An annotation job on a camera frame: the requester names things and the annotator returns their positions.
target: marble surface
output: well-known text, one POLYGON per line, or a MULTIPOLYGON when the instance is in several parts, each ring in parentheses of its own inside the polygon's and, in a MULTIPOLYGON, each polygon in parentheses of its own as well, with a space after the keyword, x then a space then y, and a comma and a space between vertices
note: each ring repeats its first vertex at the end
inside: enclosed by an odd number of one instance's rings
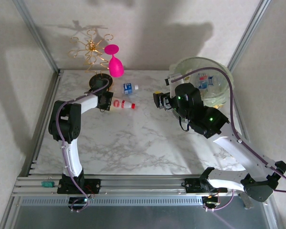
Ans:
MULTIPOLYGON (((168 92, 164 79, 168 71, 126 71, 114 79, 115 97, 136 104, 136 108, 101 113, 92 109, 82 115, 78 151, 85 174, 200 174, 207 167, 242 170, 224 149, 193 130, 181 130, 178 120, 157 109, 152 94, 168 92), (121 93, 123 83, 139 85, 133 95, 121 93)), ((56 100, 69 100, 89 89, 90 73, 65 71, 56 100)), ((230 116, 229 103, 222 112, 230 116)), ((59 144, 46 130, 31 174, 60 174, 63 159, 59 144)))

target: blue bottle label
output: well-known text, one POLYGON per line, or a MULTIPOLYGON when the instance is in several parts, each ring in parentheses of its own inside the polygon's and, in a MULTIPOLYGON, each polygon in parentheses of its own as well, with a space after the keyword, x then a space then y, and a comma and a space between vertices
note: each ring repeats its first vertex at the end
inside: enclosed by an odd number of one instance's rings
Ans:
POLYGON ((124 83, 124 92, 125 94, 132 93, 132 85, 130 83, 124 83))

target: bottle label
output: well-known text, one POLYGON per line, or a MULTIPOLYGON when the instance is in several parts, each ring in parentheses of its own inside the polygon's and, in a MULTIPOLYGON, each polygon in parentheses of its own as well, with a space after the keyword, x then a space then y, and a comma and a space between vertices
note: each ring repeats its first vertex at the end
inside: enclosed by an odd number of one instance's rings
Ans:
POLYGON ((124 92, 125 94, 132 93, 132 85, 130 83, 124 83, 124 92))
POLYGON ((114 106, 114 107, 119 107, 119 101, 118 101, 118 100, 114 100, 113 106, 114 106))

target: purple cable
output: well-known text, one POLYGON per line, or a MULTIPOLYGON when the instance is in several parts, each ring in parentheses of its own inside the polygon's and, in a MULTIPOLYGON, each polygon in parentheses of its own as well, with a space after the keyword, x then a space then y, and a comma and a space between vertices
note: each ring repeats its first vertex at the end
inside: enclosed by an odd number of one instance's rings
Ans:
MULTIPOLYGON (((64 107, 65 105, 67 105, 67 104, 69 104, 69 103, 73 103, 73 102, 75 102, 75 101, 78 101, 78 100, 80 100, 80 99, 82 99, 82 98, 85 98, 85 97, 87 97, 87 96, 89 96, 89 95, 92 95, 92 94, 94 94, 94 93, 96 93, 96 92, 99 92, 99 91, 103 90, 104 88, 106 88, 106 87, 109 85, 109 80, 108 80, 108 79, 104 79, 104 80, 107 81, 107 83, 106 83, 105 86, 103 86, 103 87, 101 87, 101 88, 99 88, 99 89, 97 89, 97 90, 95 90, 95 91, 93 91, 93 92, 90 92, 90 93, 88 93, 88 94, 79 96, 79 97, 76 98, 76 99, 72 99, 72 100, 69 100, 69 101, 67 101, 67 102, 64 102, 64 103, 59 107, 59 109, 58 109, 58 111, 57 111, 57 115, 56 115, 56 127, 57 127, 58 134, 59 134, 59 136, 60 136, 60 138, 61 138, 61 140, 62 140, 61 148, 62 148, 62 155, 63 155, 65 167, 66 167, 66 169, 67 169, 67 172, 68 172, 68 174, 69 174, 69 176, 70 176, 72 182, 73 182, 74 185, 76 186, 76 188, 78 188, 78 190, 79 190, 79 191, 85 196, 85 198, 87 199, 86 205, 83 206, 81 209, 78 209, 76 212, 81 212, 82 210, 84 210, 84 209, 87 208, 87 206, 89 205, 89 198, 87 197, 86 193, 80 188, 80 186, 76 183, 76 181, 74 180, 74 178, 73 178, 72 175, 71 175, 72 172, 71 172, 71 169, 70 169, 70 165, 68 164, 67 155, 66 155, 66 150, 65 150, 65 138, 64 138, 63 135, 62 135, 62 132, 61 132, 61 129, 60 129, 60 125, 59 125, 59 116, 60 116, 61 110, 63 109, 63 107, 64 107)), ((77 201, 77 200, 75 200, 75 201, 72 203, 72 205, 71 205, 71 210, 73 210, 73 206, 74 206, 74 203, 75 203, 76 201, 77 201)))
MULTIPOLYGON (((174 83, 178 80, 181 80, 185 78, 186 76, 189 76, 191 74, 194 74, 196 72, 204 71, 204 70, 215 70, 220 72, 224 77, 226 78, 229 88, 230 88, 230 113, 231 113, 231 127, 232 131, 235 134, 236 138, 239 140, 241 139, 238 135, 238 132, 236 131, 235 125, 234 125, 234 118, 233 118, 233 88, 232 88, 232 83, 229 79, 229 76, 220 68, 214 68, 214 67, 205 67, 205 68, 199 68, 194 71, 191 71, 183 76, 180 76, 179 78, 172 80, 171 82, 174 83)), ((261 162, 263 162, 266 166, 268 165, 267 161, 265 161, 261 156, 259 156, 250 146, 248 146, 244 141, 241 142, 241 144, 248 149, 254 156, 256 156, 261 162)), ((286 176, 283 175, 280 171, 278 171, 276 168, 270 167, 271 170, 273 170, 276 174, 278 174, 280 177, 284 178, 286 180, 286 176)), ((276 192, 283 192, 286 193, 286 190, 275 190, 276 192)))
POLYGON ((226 206, 228 206, 232 202, 233 198, 234 198, 234 189, 232 189, 231 199, 225 205, 223 205, 222 207, 220 207, 220 208, 208 208, 207 206, 205 206, 204 208, 207 209, 207 210, 211 210, 211 211, 221 210, 221 209, 225 208, 226 206))

